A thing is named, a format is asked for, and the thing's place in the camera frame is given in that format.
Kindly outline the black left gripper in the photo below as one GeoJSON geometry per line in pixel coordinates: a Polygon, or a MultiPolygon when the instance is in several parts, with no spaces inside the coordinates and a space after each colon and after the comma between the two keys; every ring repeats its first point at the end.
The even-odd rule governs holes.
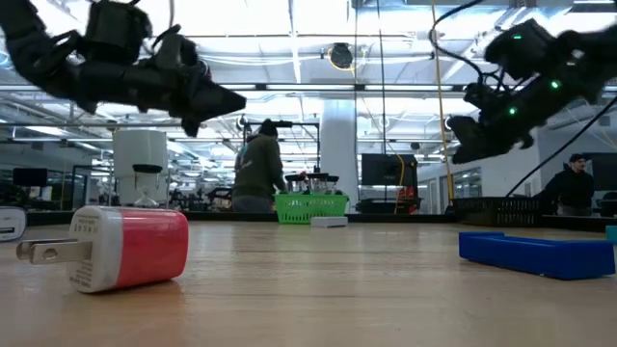
{"type": "Polygon", "coordinates": [[[160,34],[154,41],[159,50],[134,64],[114,63],[110,48],[72,34],[71,43],[84,58],[76,66],[73,100],[89,113],[100,102],[134,106],[141,113],[166,111],[190,137],[198,134],[201,121],[243,110],[245,96],[201,79],[205,64],[179,30],[173,26],[160,34]]]}

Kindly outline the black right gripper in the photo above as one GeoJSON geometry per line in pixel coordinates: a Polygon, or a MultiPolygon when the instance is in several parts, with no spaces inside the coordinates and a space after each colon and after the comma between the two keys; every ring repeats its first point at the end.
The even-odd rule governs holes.
{"type": "Polygon", "coordinates": [[[452,155],[453,164],[465,164],[499,156],[512,143],[536,126],[546,123],[575,98],[575,74],[570,70],[541,74],[515,93],[498,93],[471,83],[464,100],[480,110],[478,120],[453,116],[447,126],[460,145],[452,155]]]}

